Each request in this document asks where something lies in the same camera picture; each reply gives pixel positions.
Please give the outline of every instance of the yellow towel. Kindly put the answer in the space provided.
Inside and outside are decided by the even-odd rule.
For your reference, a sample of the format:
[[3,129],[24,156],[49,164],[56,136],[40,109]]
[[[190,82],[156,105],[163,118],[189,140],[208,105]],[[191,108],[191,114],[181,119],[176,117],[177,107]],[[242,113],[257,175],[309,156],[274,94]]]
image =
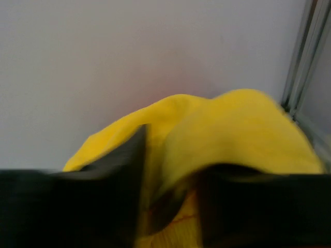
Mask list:
[[[252,89],[214,99],[167,97],[92,135],[64,171],[80,169],[150,124],[143,204],[182,179],[213,164],[233,163],[262,172],[322,173],[323,166],[302,131],[271,98]],[[137,247],[199,247],[194,193],[167,228]]]

